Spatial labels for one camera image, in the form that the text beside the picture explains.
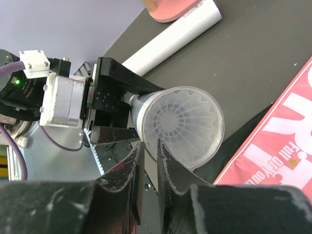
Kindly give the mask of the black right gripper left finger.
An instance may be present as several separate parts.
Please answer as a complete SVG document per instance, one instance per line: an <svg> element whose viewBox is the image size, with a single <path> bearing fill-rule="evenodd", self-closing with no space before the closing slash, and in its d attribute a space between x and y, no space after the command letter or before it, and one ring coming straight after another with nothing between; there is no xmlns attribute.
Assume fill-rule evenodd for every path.
<svg viewBox="0 0 312 234"><path fill-rule="evenodd" d="M96 180L0 185L3 234L135 234L142 222L144 143Z"/></svg>

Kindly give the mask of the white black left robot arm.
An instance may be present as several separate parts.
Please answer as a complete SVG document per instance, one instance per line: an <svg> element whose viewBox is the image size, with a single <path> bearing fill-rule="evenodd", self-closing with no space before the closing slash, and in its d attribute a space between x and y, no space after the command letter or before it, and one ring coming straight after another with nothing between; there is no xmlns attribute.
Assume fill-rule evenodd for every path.
<svg viewBox="0 0 312 234"><path fill-rule="evenodd" d="M41 126L77 128L94 145L139 139L128 128L125 93L145 95L161 87L113 58L99 57L92 71L71 75L68 59L49 58L42 50L14 55L0 52L0 113Z"/></svg>

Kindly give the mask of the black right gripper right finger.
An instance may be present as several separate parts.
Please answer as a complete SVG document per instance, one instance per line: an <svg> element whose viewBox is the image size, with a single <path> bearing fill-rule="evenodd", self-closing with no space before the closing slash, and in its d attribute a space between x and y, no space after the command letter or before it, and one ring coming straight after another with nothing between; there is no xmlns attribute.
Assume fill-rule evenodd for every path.
<svg viewBox="0 0 312 234"><path fill-rule="evenodd" d="M309 234L312 206L291 186L211 185L157 143L163 234Z"/></svg>

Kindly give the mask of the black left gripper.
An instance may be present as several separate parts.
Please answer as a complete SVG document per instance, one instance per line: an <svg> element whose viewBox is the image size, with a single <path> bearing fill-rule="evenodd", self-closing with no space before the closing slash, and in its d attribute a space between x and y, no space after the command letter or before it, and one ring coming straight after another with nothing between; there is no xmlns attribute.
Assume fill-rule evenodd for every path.
<svg viewBox="0 0 312 234"><path fill-rule="evenodd" d="M165 88L144 79L113 58L101 57L89 77L69 74L71 63L51 58L50 74L43 87L39 126L91 131L94 145L139 140L127 128L130 106L125 91L145 95Z"/></svg>

